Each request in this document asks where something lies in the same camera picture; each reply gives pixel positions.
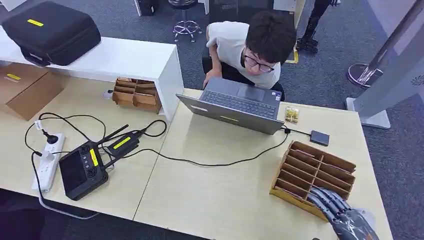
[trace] white cable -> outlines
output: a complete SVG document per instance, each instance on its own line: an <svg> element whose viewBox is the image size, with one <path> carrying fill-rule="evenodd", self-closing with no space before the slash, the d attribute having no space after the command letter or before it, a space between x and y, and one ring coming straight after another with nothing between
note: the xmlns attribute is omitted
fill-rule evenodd
<svg viewBox="0 0 424 240"><path fill-rule="evenodd" d="M47 206L46 204L44 204L43 198L41 196L38 197L38 201L41 204L41 206L43 206L45 209L48 209L48 210L51 210L53 212L63 214L63 215L69 216L69 217L73 217L73 218L76 218L76 219L87 220L87 219L91 219L91 218L100 214L100 213L95 213L94 215L86 216L86 217L77 216L77 215L74 215L74 214L70 214L69 212L61 211L61 210Z"/></svg>
<svg viewBox="0 0 424 240"><path fill-rule="evenodd" d="M69 216L69 217L73 217L73 218L76 218L76 219L81 219L81 220L91 219L91 218L99 215L99 213L95 213L95 214L93 214L91 216L82 217L82 216L77 216L77 215L71 214L69 212L61 211L59 209L55 209L55 208L52 208L52 207L47 206L43 202L43 192L41 191L41 187L40 187L40 179L39 179L39 176L37 174L36 166L34 164L34 155L35 155L35 153L36 152L33 152L32 155L31 155L31 162L32 162L32 167L33 167L33 170L34 170L34 173L35 173L35 177L36 177L36 180L37 180L38 194L39 194L38 201L39 201L39 203L40 203L41 206L43 206L45 209L51 210L53 212L56 212L56 213L59 213L59 214L63 214L63 215Z"/></svg>

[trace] stool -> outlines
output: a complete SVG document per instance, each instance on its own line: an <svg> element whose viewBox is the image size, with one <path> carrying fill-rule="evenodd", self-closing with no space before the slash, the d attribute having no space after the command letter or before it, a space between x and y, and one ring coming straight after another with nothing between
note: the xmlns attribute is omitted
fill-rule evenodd
<svg viewBox="0 0 424 240"><path fill-rule="evenodd" d="M194 33L202 34L203 31L195 21L187 20L187 10L198 4L197 0L168 0L172 5L172 8L182 10L182 21L177 22L173 27L173 33L175 34L175 42L178 42L178 35L190 35L191 42L196 42Z"/></svg>

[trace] yellow label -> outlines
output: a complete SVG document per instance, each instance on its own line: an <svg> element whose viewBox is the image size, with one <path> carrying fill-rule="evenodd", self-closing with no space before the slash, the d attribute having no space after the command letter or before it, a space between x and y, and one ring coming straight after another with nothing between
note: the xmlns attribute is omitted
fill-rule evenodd
<svg viewBox="0 0 424 240"><path fill-rule="evenodd" d="M15 80L21 80L21 78L20 77L18 77L18 76L16 76L16 75L13 75L13 74L8 74L7 75L8 77L10 77L10 78L13 78L13 79L15 79Z"/></svg>
<svg viewBox="0 0 424 240"><path fill-rule="evenodd" d="M120 147L120 146L122 146L124 143L128 142L130 139L131 139L131 137L127 137L127 138L125 138L125 139L124 139L124 140L122 140L120 143L116 144L116 145L113 147L113 149L117 149L117 148L119 148L119 147Z"/></svg>
<svg viewBox="0 0 424 240"><path fill-rule="evenodd" d="M41 22L36 21L36 20L32 20L32 19L28 19L28 21L27 21L27 22L28 22L28 23L30 23L30 24L37 25L37 26L39 26L39 27L44 26L44 24L42 24Z"/></svg>
<svg viewBox="0 0 424 240"><path fill-rule="evenodd" d="M234 121L234 122L239 122L239 120L234 119L234 118L229 118L227 116L220 116L220 117L223 118L223 119L228 119L228 120Z"/></svg>
<svg viewBox="0 0 424 240"><path fill-rule="evenodd" d="M91 154L91 159L93 160L94 167L99 165L99 163L97 162L96 154L94 153L94 149L90 150L90 154Z"/></svg>

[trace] black hair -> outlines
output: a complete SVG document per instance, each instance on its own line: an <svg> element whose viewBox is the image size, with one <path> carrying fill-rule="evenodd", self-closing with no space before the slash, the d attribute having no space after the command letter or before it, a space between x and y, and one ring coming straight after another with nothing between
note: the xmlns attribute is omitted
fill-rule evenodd
<svg viewBox="0 0 424 240"><path fill-rule="evenodd" d="M284 63L295 43L294 24L278 13L262 11L250 21L246 46L268 63Z"/></svg>

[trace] black hard case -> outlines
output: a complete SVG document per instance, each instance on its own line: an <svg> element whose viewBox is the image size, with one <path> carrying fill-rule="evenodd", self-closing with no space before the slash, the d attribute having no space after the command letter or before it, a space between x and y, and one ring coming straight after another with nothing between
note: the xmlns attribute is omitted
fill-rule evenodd
<svg viewBox="0 0 424 240"><path fill-rule="evenodd" d="M88 14L51 1L12 16L2 26L25 59L38 66L69 65L101 41Z"/></svg>

